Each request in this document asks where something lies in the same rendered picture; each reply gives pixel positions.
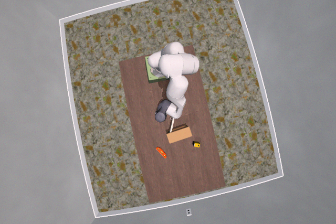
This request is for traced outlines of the yellow tape measure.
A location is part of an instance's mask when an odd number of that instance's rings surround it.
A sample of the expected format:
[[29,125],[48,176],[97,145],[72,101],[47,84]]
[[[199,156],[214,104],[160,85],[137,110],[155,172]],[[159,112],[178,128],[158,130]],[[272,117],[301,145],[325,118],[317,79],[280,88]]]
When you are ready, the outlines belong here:
[[199,142],[195,142],[195,141],[193,141],[193,146],[195,146],[195,147],[200,147],[200,143],[199,143]]

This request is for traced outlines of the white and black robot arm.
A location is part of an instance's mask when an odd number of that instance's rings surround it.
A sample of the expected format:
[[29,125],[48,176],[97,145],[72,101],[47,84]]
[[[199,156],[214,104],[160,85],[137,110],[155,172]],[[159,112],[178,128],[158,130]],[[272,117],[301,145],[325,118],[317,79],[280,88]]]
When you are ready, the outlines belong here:
[[[188,87],[186,74],[197,73],[200,63],[196,56],[184,52],[184,47],[179,42],[171,42],[162,51],[153,53],[148,57],[151,73],[156,77],[170,78],[167,85],[166,96],[155,114],[158,122],[166,120],[167,114],[178,119],[186,103],[185,92]],[[153,72],[152,72],[153,71]]]

